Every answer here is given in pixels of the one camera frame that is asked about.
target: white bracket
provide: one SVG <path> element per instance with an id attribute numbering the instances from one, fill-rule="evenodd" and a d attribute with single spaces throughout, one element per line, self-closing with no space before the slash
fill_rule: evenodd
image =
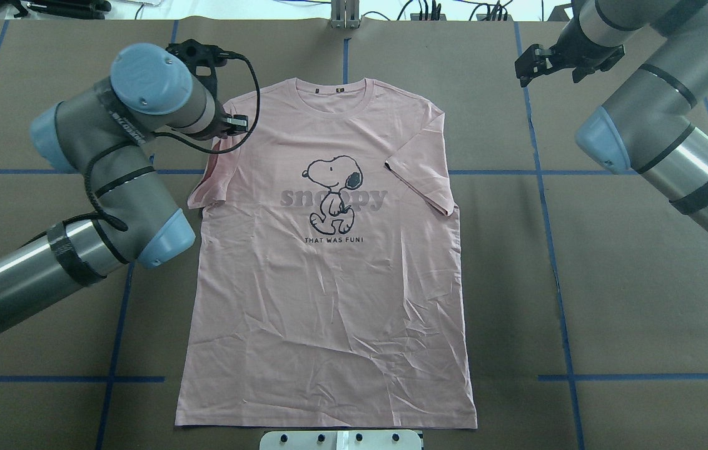
<path id="1" fill-rule="evenodd" d="M 331 0 L 332 28 L 360 28 L 360 0 Z"/>
<path id="2" fill-rule="evenodd" d="M 412 430 L 317 430 L 267 432 L 260 450 L 422 450 L 423 433 Z"/>

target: snoopy's ear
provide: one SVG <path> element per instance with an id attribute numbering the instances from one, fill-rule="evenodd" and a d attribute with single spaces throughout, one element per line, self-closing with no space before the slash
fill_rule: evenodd
<path id="1" fill-rule="evenodd" d="M 351 172 L 351 175 L 346 178 L 346 188 L 356 189 L 362 186 L 362 174 L 360 172 Z"/>

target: robotic arm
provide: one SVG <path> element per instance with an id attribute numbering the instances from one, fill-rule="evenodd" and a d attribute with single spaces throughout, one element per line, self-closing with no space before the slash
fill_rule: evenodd
<path id="1" fill-rule="evenodd" d="M 630 168 L 708 231 L 708 136 L 686 114 L 708 94 L 708 0 L 588 0 L 550 49 L 517 59 L 524 88 L 574 68 L 574 82 L 608 71 L 623 43 L 651 25 L 665 43 L 577 131 L 577 145 L 612 173 Z"/>
<path id="2" fill-rule="evenodd" d="M 165 125 L 204 140 L 249 131 L 248 117 L 227 114 L 216 99 L 215 67 L 228 59 L 251 69 L 242 55 L 194 40 L 168 51 L 134 44 L 109 77 L 34 120 L 39 153 L 84 176 L 96 212 L 59 222 L 0 259 L 0 333 L 130 261 L 155 268 L 191 247 L 196 236 L 185 214 L 140 146 L 166 134 L 154 133 Z M 211 75 L 197 76 L 198 66 Z"/>

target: neckline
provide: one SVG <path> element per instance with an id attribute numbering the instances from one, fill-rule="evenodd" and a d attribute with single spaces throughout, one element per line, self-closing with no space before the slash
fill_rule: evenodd
<path id="1" fill-rule="evenodd" d="M 349 108 L 346 111 L 340 111 L 340 112 L 326 112 L 326 111 L 321 111 L 321 110 L 316 110 L 316 108 L 313 108 L 310 106 L 308 103 L 305 102 L 305 100 L 302 99 L 302 97 L 299 95 L 299 91 L 303 92 L 308 92 L 310 94 L 314 94 L 317 91 L 325 92 L 327 94 L 331 94 L 336 91 L 336 89 L 345 89 L 345 91 L 363 91 L 362 97 L 360 98 L 360 102 L 357 103 L 357 105 L 354 105 L 354 107 Z M 311 82 L 305 82 L 302 79 L 292 79 L 291 82 L 288 83 L 288 89 L 290 91 L 290 96 L 296 103 L 296 107 L 299 108 L 302 111 L 305 111 L 308 114 L 312 114 L 316 117 L 320 117 L 322 119 L 346 119 L 348 117 L 352 117 L 355 114 L 358 114 L 365 110 L 366 106 L 371 103 L 371 100 L 373 99 L 373 80 L 372 79 L 362 79 L 359 80 L 358 82 L 351 82 L 347 84 L 337 84 L 337 85 L 331 85 L 331 86 L 325 86 L 325 85 L 319 85 L 319 84 L 313 84 Z"/>

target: cartoon dog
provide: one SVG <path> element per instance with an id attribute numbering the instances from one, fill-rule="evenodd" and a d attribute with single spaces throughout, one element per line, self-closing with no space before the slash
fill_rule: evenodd
<path id="1" fill-rule="evenodd" d="M 331 160 L 317 159 L 301 176 L 329 190 L 320 201 L 320 214 L 314 212 L 309 216 L 312 227 L 323 234 L 348 233 L 354 225 L 354 211 L 343 202 L 340 191 L 362 186 L 362 170 L 354 158 L 342 154 Z"/>

